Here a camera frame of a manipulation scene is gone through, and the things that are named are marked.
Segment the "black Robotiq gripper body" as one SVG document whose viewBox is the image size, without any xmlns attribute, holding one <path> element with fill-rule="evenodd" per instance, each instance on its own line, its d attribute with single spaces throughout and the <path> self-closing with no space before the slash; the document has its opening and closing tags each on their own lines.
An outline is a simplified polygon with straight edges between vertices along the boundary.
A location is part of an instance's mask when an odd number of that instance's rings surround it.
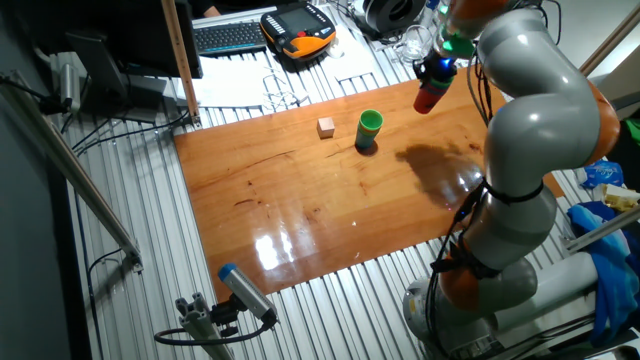
<svg viewBox="0 0 640 360">
<path fill-rule="evenodd" d="M 440 90 L 446 90 L 457 75 L 455 61 L 435 51 L 429 52 L 420 60 L 414 60 L 413 71 L 421 88 L 431 85 Z"/>
</svg>

